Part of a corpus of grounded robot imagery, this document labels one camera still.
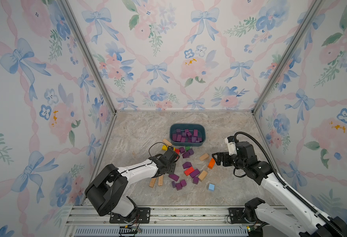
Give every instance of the blue plastic bin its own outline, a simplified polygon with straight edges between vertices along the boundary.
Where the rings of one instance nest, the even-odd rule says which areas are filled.
[[[189,129],[189,131],[193,134],[193,130],[198,130],[198,136],[202,138],[202,142],[192,143],[192,142],[177,142],[172,140],[172,134],[176,133],[176,129],[180,129],[182,132],[185,129]],[[170,140],[175,146],[201,146],[206,140],[205,128],[199,124],[173,124],[170,128]]]

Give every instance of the black cable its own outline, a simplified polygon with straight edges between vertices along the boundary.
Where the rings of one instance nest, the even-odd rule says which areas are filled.
[[[226,220],[227,220],[227,222],[228,222],[229,224],[232,224],[231,222],[229,222],[229,219],[228,219],[229,217],[230,217],[230,216],[227,216],[227,217],[226,217]]]
[[[237,176],[236,174],[235,174],[235,171],[237,170],[237,168],[234,168],[234,171],[233,171],[233,175],[235,176],[235,177],[238,177],[238,178],[243,178],[244,176],[246,176],[247,174],[244,174],[244,175],[241,175],[241,176]]]
[[[242,134],[245,135],[246,137],[250,138],[258,147],[259,149],[263,152],[264,156],[266,157],[268,164],[272,170],[272,172],[274,173],[275,177],[279,180],[279,182],[285,186],[286,183],[285,181],[283,181],[279,174],[277,173],[271,159],[269,158],[268,154],[266,153],[265,149],[262,147],[262,145],[250,134],[245,133],[245,132],[236,132],[234,134],[234,140],[237,141],[237,135],[238,134]],[[303,199],[300,195],[297,194],[296,191],[294,191],[290,186],[286,186],[286,189],[288,189],[289,192],[291,192],[295,197],[297,197],[297,199],[299,199],[302,203],[304,203],[311,211],[313,211],[314,213],[317,213],[318,210],[315,209],[310,203],[308,203],[305,199]],[[337,228],[335,227],[329,220],[328,218],[324,217],[321,213],[318,214],[318,217],[321,218],[324,222],[326,222],[326,224],[328,226],[330,226],[336,233],[338,233],[339,236],[341,237],[345,237],[344,234]]]
[[[150,153],[150,149],[154,146],[154,145],[156,145],[156,144],[158,144],[158,143],[163,143],[163,142],[157,142],[157,143],[155,143],[155,144],[153,144],[152,146],[150,146],[150,148],[148,149],[148,154],[150,155],[150,157],[152,157],[152,155],[151,155],[151,153]]]

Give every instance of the floral wallpaper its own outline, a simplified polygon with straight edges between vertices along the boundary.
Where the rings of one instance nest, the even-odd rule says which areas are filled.
[[[0,236],[59,236],[111,112],[54,0],[0,0]]]
[[[347,223],[347,1],[323,4],[257,116],[284,178]]]
[[[312,1],[68,2],[116,109],[251,110]]]

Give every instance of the marble floor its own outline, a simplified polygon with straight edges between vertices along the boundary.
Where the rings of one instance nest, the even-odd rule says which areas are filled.
[[[199,156],[208,153],[228,151],[224,139],[236,131],[244,131],[254,136],[261,144],[262,138],[251,113],[247,112],[119,112],[109,145],[105,151],[100,171],[107,164],[116,167],[137,164],[149,157],[148,148],[164,138],[169,140],[169,128],[174,123],[198,123],[205,127],[206,141],[200,147],[193,147],[194,155],[177,161],[175,174],[180,180],[185,179],[187,186],[177,191],[172,188],[172,180],[164,175],[164,185],[154,188],[148,185],[151,179],[144,179],[132,184],[124,195],[128,195],[137,205],[161,206],[222,206],[244,205],[252,198],[259,197],[270,205],[281,205],[268,191],[258,186],[253,180],[233,175],[233,167],[215,165],[209,169],[210,159],[200,161]],[[260,149],[247,137],[240,135],[254,145],[258,159],[264,159]],[[161,153],[162,144],[151,148],[151,154]],[[192,183],[190,176],[185,176],[182,164],[192,163],[194,168],[208,172],[207,177],[198,185]],[[215,185],[215,191],[208,190],[209,183]]]

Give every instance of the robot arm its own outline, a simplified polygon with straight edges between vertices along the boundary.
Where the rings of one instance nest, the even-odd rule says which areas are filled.
[[[262,150],[267,162],[257,160],[253,146],[247,141],[236,139],[237,134],[243,134],[252,139]],[[278,198],[291,211],[297,220],[275,211],[265,201],[254,198],[245,204],[248,221],[267,222],[288,236],[347,236],[347,225],[341,218],[331,218],[327,213],[310,204],[301,194],[292,189],[278,174],[262,146],[250,135],[237,132],[225,139],[228,152],[212,154],[217,165],[234,166],[234,170],[242,169],[245,175],[258,185]]]
[[[168,147],[163,155],[158,154],[139,164],[118,168],[109,164],[89,184],[85,195],[100,216],[113,212],[130,222],[136,217],[138,207],[129,197],[122,197],[125,189],[139,180],[173,173],[178,158],[173,148]]]

